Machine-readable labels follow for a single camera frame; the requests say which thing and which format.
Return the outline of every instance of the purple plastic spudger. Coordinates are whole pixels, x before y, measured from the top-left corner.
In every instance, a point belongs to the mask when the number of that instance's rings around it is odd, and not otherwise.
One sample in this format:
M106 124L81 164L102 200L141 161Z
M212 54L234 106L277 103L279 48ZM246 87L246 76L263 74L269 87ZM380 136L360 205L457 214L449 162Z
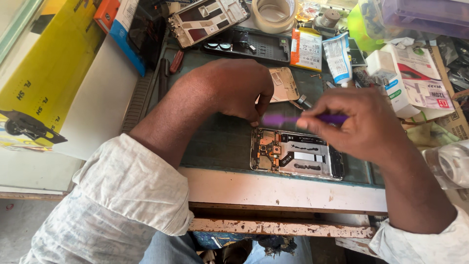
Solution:
M326 123L343 124L345 120L347 120L348 116L321 114L316 116L316 118ZM264 115L262 118L262 123L265 125L281 125L284 122L296 123L298 119L300 119L299 116L283 116L280 114Z

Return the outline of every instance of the glue tube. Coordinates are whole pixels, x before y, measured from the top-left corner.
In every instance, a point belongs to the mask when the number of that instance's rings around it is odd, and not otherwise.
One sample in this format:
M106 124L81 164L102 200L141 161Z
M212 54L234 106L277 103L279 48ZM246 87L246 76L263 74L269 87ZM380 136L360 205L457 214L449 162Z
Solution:
M336 84L346 86L352 79L352 65L348 58L348 34L345 32L331 39L323 40L324 53Z

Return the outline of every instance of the orange box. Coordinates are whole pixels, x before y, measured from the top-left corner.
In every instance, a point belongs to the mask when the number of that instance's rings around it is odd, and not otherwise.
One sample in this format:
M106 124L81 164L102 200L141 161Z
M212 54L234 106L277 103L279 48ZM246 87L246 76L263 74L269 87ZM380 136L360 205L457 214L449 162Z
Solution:
M103 0L94 15L94 20L106 34L111 30L120 5L119 0Z

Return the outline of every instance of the rolled-up sleeve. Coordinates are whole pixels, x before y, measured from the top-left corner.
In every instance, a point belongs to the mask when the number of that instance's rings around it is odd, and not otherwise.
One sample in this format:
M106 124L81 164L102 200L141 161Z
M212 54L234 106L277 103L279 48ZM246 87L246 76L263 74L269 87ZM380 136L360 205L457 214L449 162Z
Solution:
M104 143L20 263L138 263L157 230L183 235L194 215L187 179L126 134Z
M368 246L390 264L469 263L469 217L455 207L458 216L440 234L409 233L392 227L388 219Z

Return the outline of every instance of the purple storage box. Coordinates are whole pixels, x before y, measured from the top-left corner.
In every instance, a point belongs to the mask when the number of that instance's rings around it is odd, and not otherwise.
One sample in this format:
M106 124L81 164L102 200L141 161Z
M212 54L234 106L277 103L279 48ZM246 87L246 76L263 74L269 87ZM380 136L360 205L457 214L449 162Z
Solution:
M469 39L469 4L452 0L384 0L385 25Z

